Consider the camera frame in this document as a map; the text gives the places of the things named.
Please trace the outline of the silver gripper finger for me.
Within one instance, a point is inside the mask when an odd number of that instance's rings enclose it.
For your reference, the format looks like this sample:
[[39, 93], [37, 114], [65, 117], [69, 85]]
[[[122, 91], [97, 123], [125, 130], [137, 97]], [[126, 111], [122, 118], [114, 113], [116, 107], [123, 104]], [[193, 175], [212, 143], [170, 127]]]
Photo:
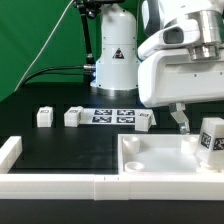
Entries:
[[185, 109], [184, 103], [172, 103], [169, 105], [170, 114], [179, 125], [180, 133], [183, 135], [190, 133], [189, 120], [184, 113]]

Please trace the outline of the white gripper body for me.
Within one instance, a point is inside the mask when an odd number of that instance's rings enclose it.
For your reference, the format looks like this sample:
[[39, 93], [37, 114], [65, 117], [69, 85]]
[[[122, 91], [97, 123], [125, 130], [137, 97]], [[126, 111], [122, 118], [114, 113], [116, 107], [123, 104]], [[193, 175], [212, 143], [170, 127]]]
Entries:
[[218, 60], [192, 61], [186, 49], [161, 50], [138, 70], [140, 101], [146, 107], [224, 99], [224, 51]]

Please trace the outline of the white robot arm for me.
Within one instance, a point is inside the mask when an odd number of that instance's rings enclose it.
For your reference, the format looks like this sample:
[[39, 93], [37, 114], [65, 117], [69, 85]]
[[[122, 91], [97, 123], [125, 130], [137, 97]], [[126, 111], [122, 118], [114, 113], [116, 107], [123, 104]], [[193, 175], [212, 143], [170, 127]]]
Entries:
[[101, 10], [96, 92], [137, 91], [145, 107], [167, 106], [183, 134], [187, 104], [224, 98], [224, 0], [142, 0], [141, 45], [132, 14], [112, 3]]

